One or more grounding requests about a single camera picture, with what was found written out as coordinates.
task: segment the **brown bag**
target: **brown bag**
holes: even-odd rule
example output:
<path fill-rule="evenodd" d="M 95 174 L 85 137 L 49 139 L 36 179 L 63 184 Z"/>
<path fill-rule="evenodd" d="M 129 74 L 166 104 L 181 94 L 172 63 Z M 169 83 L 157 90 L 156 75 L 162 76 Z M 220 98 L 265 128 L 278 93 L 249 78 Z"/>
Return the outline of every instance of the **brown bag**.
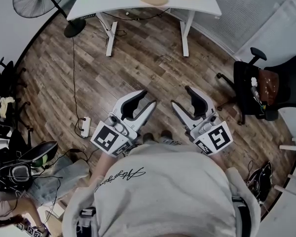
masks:
<path fill-rule="evenodd" d="M 278 74 L 268 70 L 259 70 L 259 94 L 260 100 L 272 105 L 278 93 Z"/>

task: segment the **white desk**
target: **white desk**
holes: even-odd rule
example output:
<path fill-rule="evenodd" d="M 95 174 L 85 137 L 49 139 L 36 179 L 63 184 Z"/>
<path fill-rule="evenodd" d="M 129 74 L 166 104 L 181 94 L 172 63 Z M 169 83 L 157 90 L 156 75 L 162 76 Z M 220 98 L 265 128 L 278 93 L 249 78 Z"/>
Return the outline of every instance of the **white desk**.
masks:
<path fill-rule="evenodd" d="M 140 7 L 154 6 L 144 3 L 141 0 L 76 0 L 70 13 L 68 14 L 67 19 L 73 20 L 95 14 L 101 20 L 101 24 L 108 34 L 109 42 L 106 55 L 111 56 L 117 22 L 113 22 L 112 26 L 110 26 L 102 12 L 115 9 Z M 195 12 L 200 11 L 214 16 L 221 16 L 222 14 L 216 0 L 169 0 L 168 3 L 159 8 L 178 8 L 189 10 L 187 21 L 180 22 L 184 56 L 188 56 L 187 35 Z"/>

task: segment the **wooden floor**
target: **wooden floor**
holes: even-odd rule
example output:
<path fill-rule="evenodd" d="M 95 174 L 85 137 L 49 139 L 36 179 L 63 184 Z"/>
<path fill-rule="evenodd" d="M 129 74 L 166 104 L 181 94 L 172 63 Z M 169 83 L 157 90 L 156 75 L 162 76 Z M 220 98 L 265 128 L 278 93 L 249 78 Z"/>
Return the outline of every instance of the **wooden floor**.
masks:
<path fill-rule="evenodd" d="M 153 8 L 129 10 L 129 17 L 150 17 L 158 13 Z M 125 11 L 116 13 L 127 17 Z M 20 67 L 27 68 L 23 75 L 28 84 L 20 91 L 22 101 L 31 105 L 23 113 L 34 128 L 33 143 L 57 140 L 59 151 L 79 148 L 89 156 L 94 150 L 89 139 L 80 139 L 74 133 L 76 123 L 73 85 L 73 40 L 63 35 L 65 19 L 59 15 L 39 35 L 27 52 Z M 76 99 L 79 117 L 92 118 L 92 127 L 107 117 L 116 100 L 139 89 L 148 91 L 141 106 L 156 99 L 157 108 L 142 129 L 157 137 L 164 129 L 171 130 L 176 140 L 190 144 L 184 128 L 173 114 L 170 100 L 180 102 L 193 111 L 184 86 L 197 87 L 209 95 L 217 106 L 234 95 L 231 88 L 215 75 L 224 73 L 233 78 L 234 60 L 217 45 L 194 29 L 190 30 L 190 56 L 182 56 L 179 22 L 163 14 L 143 21 L 118 21 L 118 35 L 112 57 L 106 57 L 107 36 L 96 18 L 87 20 L 85 29 L 74 38 Z M 279 150 L 280 144 L 290 144 L 291 135 L 284 121 L 275 122 L 247 117 L 246 125 L 239 126 L 237 106 L 220 112 L 227 121 L 234 139 L 224 150 L 224 161 L 236 167 L 245 179 L 248 163 L 254 169 L 267 160 L 273 163 L 273 183 L 283 185 L 296 159 L 294 152 Z M 100 152 L 94 154 L 90 165 L 94 168 Z M 278 192 L 270 192 L 268 208 Z"/>

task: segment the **electric fan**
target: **electric fan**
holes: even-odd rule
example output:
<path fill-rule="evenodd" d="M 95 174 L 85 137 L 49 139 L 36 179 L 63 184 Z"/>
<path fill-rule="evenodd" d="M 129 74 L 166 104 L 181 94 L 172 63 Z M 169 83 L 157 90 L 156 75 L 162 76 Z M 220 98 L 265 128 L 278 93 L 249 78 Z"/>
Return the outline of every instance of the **electric fan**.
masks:
<path fill-rule="evenodd" d="M 59 12 L 67 18 L 64 10 L 58 5 L 60 1 L 61 0 L 13 0 L 13 8 L 21 17 L 36 18 L 56 7 Z M 68 23 L 64 31 L 65 36 L 68 38 L 76 36 L 85 27 L 84 19 L 69 20 Z"/>

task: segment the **black shoe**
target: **black shoe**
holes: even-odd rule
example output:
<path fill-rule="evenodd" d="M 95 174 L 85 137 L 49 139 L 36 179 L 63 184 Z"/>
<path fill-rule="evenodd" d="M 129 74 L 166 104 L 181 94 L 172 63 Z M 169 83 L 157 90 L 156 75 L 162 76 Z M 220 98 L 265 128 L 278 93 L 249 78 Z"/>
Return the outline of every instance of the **black shoe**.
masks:
<path fill-rule="evenodd" d="M 149 140 L 155 141 L 153 134 L 151 132 L 145 133 L 143 135 L 143 143 L 145 143 L 146 141 L 149 141 Z"/>
<path fill-rule="evenodd" d="M 161 137 L 165 137 L 167 139 L 173 140 L 172 138 L 172 132 L 170 132 L 169 130 L 164 130 L 161 132 Z"/>

